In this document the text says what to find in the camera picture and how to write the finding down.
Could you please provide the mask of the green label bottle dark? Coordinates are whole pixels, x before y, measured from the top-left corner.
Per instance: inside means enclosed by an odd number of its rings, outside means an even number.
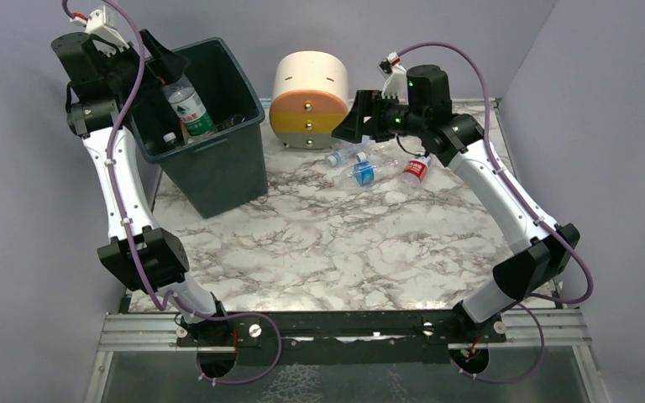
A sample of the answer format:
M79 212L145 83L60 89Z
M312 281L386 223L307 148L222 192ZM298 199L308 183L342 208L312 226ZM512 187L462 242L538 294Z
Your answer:
M245 120L246 120L246 117L243 114L240 114L240 113L233 114L228 118L225 118L215 126L216 132L220 133L230 128L233 128L243 123Z

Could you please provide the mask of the green label water bottle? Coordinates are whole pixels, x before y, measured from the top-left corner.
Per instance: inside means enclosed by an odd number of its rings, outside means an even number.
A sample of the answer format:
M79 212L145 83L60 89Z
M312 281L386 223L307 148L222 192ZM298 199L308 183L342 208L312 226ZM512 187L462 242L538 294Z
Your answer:
M198 141L216 133L215 124L204 102L186 76L175 83L164 85L162 91L190 140Z

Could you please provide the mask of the green jasmine tea bottle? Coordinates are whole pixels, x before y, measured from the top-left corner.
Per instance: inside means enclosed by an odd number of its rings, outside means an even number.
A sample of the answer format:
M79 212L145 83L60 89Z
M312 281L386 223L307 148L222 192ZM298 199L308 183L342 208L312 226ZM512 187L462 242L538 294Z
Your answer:
M181 146L181 141L173 132L167 133L162 137L168 149L176 149Z

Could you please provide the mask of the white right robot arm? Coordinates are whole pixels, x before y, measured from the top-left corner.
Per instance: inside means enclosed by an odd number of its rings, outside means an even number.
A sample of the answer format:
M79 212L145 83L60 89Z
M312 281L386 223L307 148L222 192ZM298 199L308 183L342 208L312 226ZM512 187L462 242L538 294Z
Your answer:
M559 225L506 173L497 154L487 148L484 130L469 114L452 109L448 75L436 65L406 72L408 102L378 90L359 90L348 115L332 136L352 144L364 137L375 142L397 135L414 136L422 147L457 175L495 220L512 251L497 264L492 278L454 308L457 323L468 329L530 296L561 274L569 262L568 246L579 242L571 223Z

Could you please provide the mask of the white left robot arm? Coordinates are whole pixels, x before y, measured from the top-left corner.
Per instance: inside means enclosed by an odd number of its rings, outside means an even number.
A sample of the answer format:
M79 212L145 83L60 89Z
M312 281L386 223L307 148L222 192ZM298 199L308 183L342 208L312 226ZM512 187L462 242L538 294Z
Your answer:
M164 310L171 304L189 335L228 334L222 302L189 273L180 239L164 230L144 206L135 138L124 122L143 81L145 61L131 44L76 32L51 43L70 80L67 122L97 172L107 208L108 242L101 264L128 290L141 290Z

